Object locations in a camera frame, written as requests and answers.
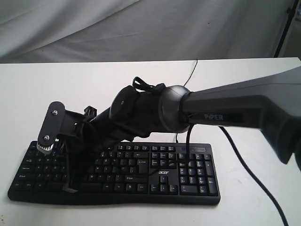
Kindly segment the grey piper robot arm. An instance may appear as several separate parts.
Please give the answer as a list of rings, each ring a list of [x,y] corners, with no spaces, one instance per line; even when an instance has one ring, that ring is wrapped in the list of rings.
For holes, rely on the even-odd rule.
[[[301,69],[216,88],[150,85],[135,77],[101,114],[72,113],[59,138],[73,153],[104,150],[153,132],[190,133],[196,124],[258,129],[278,159],[301,162]]]

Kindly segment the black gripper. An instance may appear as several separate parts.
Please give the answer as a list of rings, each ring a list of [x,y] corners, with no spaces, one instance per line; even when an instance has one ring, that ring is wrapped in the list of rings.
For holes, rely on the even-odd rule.
[[[134,135],[114,124],[109,119],[109,113],[83,115],[70,113],[77,125],[73,130],[77,137],[70,142],[64,141],[64,154],[66,156],[67,176],[63,191],[76,193],[85,176],[89,174],[94,165],[94,156],[91,152],[105,151],[123,140],[133,141]]]

